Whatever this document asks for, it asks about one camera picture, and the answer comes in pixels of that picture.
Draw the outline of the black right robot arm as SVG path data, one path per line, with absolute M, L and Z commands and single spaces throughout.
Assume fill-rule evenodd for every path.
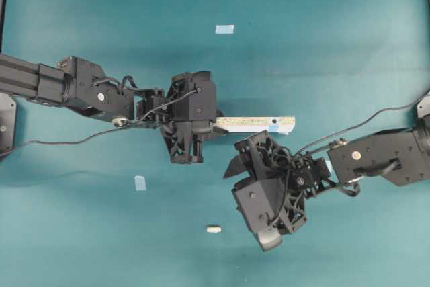
M 233 196 L 255 234 L 293 233 L 306 222 L 304 202 L 327 190 L 359 194 L 363 177 L 383 177 L 397 186 L 429 179 L 429 125 L 419 118 L 412 128 L 383 130 L 325 147 L 328 159 L 310 152 L 294 156 L 263 131 L 235 144 L 239 152 L 225 178 L 247 172 Z

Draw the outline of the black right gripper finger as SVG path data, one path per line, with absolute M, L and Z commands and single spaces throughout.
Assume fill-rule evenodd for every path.
M 227 179 L 248 171 L 249 162 L 250 158 L 247 156 L 237 155 L 231 159 L 223 178 Z
M 238 151 L 236 159 L 273 159 L 274 150 L 279 145 L 268 131 L 264 130 L 236 142 L 234 147 Z

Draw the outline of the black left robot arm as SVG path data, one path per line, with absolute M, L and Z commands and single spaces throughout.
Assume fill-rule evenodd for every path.
M 116 130 L 159 128 L 172 163 L 201 163 L 202 143 L 227 134 L 209 71 L 172 77 L 168 91 L 141 89 L 131 76 L 108 77 L 102 67 L 71 56 L 56 67 L 1 55 L 1 92 L 84 117 L 111 122 Z

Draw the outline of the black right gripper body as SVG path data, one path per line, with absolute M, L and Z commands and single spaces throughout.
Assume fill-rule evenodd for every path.
M 254 180 L 282 180 L 285 194 L 281 209 L 288 217 L 286 222 L 280 223 L 282 233 L 293 233 L 306 222 L 305 199 L 331 187 L 331 174 L 323 158 L 294 157 L 281 145 L 274 150 L 273 159 L 250 159 L 246 173 Z

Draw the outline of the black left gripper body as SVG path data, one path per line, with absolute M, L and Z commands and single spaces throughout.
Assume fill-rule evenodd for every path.
M 181 99 L 191 95 L 186 93 Z M 202 142 L 222 135 L 222 129 L 214 126 L 211 120 L 178 122 L 173 120 L 172 105 L 168 107 L 167 123 L 161 127 L 161 134 L 167 146 L 172 163 L 201 163 Z

